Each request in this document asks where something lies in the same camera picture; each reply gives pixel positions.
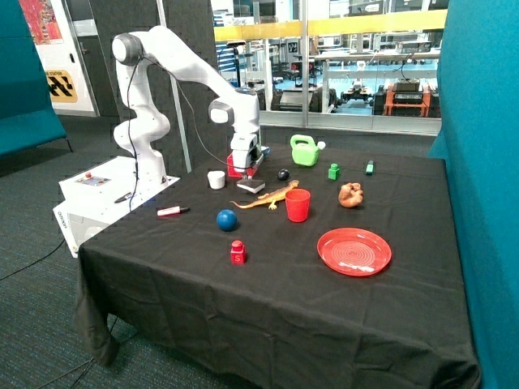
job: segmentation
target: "red plastic plate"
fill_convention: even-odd
[[[378,273],[391,261],[391,248],[365,229],[333,229],[317,242],[323,262],[341,274],[365,277]]]

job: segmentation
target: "orange machine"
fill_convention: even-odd
[[[389,84],[384,115],[428,118],[430,107],[431,90],[427,84],[409,80]]]

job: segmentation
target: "teal partition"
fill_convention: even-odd
[[[0,156],[66,137],[18,0],[0,12]]]
[[[519,2],[455,0],[439,68],[447,162],[483,387],[519,387]]]

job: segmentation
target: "black ball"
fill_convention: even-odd
[[[280,181],[286,181],[290,177],[290,172],[287,169],[281,169],[277,172],[277,179]]]

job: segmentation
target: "white cup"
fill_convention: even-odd
[[[208,173],[209,186],[212,189],[221,189],[225,186],[225,172],[216,170]]]

